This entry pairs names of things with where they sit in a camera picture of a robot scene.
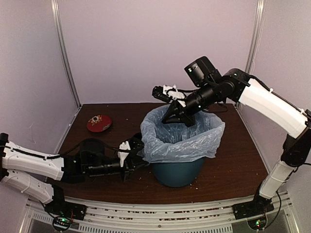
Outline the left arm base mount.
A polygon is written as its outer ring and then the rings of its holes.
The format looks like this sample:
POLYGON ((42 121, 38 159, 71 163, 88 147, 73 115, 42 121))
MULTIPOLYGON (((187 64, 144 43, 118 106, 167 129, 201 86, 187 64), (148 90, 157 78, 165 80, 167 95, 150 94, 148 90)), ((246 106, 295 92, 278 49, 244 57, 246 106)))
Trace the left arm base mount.
POLYGON ((41 203, 44 211, 52 218, 52 227, 57 232, 67 231, 74 220, 84 220, 87 207, 82 204, 65 201, 62 204, 50 202, 41 203))

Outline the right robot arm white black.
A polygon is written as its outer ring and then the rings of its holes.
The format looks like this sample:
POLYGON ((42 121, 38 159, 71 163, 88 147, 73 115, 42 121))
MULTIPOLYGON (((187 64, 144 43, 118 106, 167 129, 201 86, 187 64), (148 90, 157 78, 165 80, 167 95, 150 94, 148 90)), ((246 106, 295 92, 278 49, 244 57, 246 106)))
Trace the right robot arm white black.
POLYGON ((311 150, 311 113, 277 95, 257 77, 238 68, 221 75, 211 61, 203 56, 185 67, 197 87, 188 96, 175 85, 164 85, 158 95, 170 106, 162 123, 195 124, 194 115, 227 99, 248 106, 282 127, 286 132, 283 153, 273 170, 261 183, 258 194, 249 203, 253 214, 260 214, 295 168, 303 165, 311 150))

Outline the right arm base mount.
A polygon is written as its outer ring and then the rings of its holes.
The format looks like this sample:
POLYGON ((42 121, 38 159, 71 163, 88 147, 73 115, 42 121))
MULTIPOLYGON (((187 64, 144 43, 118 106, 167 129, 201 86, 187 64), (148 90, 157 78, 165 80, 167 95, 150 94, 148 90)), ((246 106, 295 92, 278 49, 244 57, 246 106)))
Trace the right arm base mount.
POLYGON ((274 209, 271 203, 261 204, 254 200, 232 206, 235 219, 246 220, 249 228, 255 231, 262 231, 268 226, 267 213, 274 209))

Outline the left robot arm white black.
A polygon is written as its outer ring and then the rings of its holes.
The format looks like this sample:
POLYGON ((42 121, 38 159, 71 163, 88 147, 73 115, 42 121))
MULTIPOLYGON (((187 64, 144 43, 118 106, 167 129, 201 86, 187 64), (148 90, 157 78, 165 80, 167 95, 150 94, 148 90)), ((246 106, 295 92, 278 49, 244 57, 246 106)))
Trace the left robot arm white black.
POLYGON ((88 138, 62 154, 47 154, 23 148, 9 141, 8 134, 0 135, 0 181, 21 193, 34 197, 60 216, 70 211, 64 201, 62 188, 44 183, 33 174, 63 183, 83 183, 86 178, 120 174, 122 180, 148 163, 139 156, 144 143, 137 137, 112 147, 105 142, 88 138))

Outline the translucent blue trash bag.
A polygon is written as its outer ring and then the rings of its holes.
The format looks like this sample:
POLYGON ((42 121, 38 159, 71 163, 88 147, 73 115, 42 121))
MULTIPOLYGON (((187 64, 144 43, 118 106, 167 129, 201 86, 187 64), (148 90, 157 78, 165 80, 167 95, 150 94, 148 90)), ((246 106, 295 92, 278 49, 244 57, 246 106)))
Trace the translucent blue trash bag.
POLYGON ((140 125, 144 148, 138 155, 148 163, 184 163, 215 158, 225 131, 225 122, 211 113, 199 112, 195 125, 161 122, 168 106, 151 110, 140 125))

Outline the teal plastic trash bin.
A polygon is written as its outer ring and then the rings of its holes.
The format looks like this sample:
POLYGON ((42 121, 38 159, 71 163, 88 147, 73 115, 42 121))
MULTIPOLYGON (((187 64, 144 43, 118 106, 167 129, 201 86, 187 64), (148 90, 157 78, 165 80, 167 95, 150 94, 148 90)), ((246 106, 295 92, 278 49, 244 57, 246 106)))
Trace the teal plastic trash bin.
POLYGON ((180 188, 190 185, 200 173, 205 158, 193 162, 153 163, 152 170, 157 181, 167 187, 180 188))

